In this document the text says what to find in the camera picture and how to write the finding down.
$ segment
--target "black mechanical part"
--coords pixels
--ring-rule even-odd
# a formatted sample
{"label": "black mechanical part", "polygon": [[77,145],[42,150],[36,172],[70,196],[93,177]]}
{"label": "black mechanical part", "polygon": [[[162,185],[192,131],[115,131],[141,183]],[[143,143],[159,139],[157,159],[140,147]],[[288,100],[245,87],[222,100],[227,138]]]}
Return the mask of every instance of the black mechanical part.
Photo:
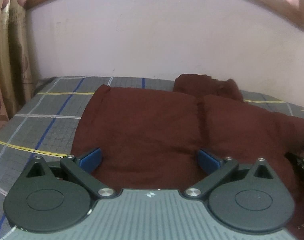
{"label": "black mechanical part", "polygon": [[[64,157],[60,160],[60,166],[68,176],[68,181],[76,183],[81,187],[85,188],[90,194],[92,199],[105,198],[99,194],[101,189],[111,189],[109,186],[103,184],[101,181],[97,180],[86,171],[82,170],[76,165],[76,158],[67,158]],[[113,193],[107,197],[115,197],[116,192],[113,190]]]}
{"label": "black mechanical part", "polygon": [[230,180],[228,182],[244,179],[251,167],[252,164],[240,163],[239,168],[231,174]]}
{"label": "black mechanical part", "polygon": [[208,207],[218,220],[232,228],[271,232],[290,220],[294,200],[270,165],[259,159],[243,179],[214,189]]}
{"label": "black mechanical part", "polygon": [[226,163],[215,172],[211,173],[198,183],[191,186],[191,189],[198,189],[200,190],[200,194],[197,196],[190,196],[187,194],[187,190],[184,191],[183,195],[188,198],[192,199],[201,199],[205,200],[208,195],[214,190],[217,186],[222,183],[225,183],[227,180],[230,179],[231,174],[238,169],[239,163],[237,160],[229,159],[226,160]]}
{"label": "black mechanical part", "polygon": [[31,232],[54,232],[85,217],[90,203],[90,195],[83,187],[58,180],[38,156],[12,186],[3,210],[10,225]]}
{"label": "black mechanical part", "polygon": [[286,153],[285,157],[289,160],[294,173],[304,182],[304,158],[292,153]]}
{"label": "black mechanical part", "polygon": [[68,176],[61,169],[60,162],[47,162],[48,167],[56,178],[68,180]]}

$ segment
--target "small logo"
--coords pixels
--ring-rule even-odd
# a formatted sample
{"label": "small logo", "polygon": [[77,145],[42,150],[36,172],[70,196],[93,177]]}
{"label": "small logo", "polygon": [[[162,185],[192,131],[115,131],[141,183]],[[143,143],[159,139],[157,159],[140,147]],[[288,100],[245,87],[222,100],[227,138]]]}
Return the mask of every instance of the small logo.
{"label": "small logo", "polygon": [[148,197],[154,197],[155,194],[153,192],[150,191],[150,193],[147,194]]}

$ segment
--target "black circular cover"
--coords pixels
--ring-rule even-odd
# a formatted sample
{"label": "black circular cover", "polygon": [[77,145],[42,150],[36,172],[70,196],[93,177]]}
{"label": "black circular cover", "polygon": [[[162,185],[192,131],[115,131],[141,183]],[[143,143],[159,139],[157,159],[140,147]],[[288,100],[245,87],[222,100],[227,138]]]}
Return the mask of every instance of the black circular cover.
{"label": "black circular cover", "polygon": [[247,232],[276,230],[291,218],[294,202],[282,183],[267,179],[223,184],[210,194],[209,208],[223,223]]}
{"label": "black circular cover", "polygon": [[[24,185],[27,180],[33,183]],[[10,224],[31,232],[63,230],[76,224],[90,208],[90,196],[81,186],[43,176],[15,183],[4,200]]]}

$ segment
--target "floral curtain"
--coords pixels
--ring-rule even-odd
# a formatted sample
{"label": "floral curtain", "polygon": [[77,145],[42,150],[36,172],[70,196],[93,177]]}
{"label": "floral curtain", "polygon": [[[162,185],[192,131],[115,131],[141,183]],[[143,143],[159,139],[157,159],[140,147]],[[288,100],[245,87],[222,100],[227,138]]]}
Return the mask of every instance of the floral curtain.
{"label": "floral curtain", "polygon": [[33,89],[25,1],[0,0],[0,128],[31,98]]}

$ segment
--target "blue gripper pad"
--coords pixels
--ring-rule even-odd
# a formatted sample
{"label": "blue gripper pad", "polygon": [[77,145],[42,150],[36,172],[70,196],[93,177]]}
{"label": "blue gripper pad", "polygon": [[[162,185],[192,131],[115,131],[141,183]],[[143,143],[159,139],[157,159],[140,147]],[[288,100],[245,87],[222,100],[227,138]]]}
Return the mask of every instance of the blue gripper pad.
{"label": "blue gripper pad", "polygon": [[203,150],[198,151],[197,161],[202,170],[204,170],[208,175],[215,172],[223,164],[221,159],[215,158],[213,155]]}
{"label": "blue gripper pad", "polygon": [[87,173],[91,173],[100,165],[101,160],[101,150],[100,148],[97,148],[94,151],[81,156],[79,158],[78,166]]}

